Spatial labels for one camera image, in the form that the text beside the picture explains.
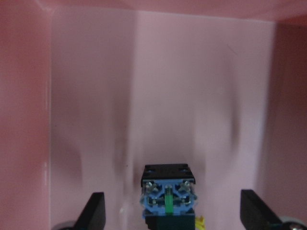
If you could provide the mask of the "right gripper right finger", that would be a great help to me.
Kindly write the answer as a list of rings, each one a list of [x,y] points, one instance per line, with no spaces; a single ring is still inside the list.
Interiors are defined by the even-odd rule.
[[[281,220],[251,189],[240,192],[240,220],[246,230],[281,229]]]

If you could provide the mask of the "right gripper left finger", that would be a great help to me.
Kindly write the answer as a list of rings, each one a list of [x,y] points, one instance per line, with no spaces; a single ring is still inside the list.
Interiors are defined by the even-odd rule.
[[[92,193],[76,223],[75,230],[103,230],[106,224],[105,196],[103,192]]]

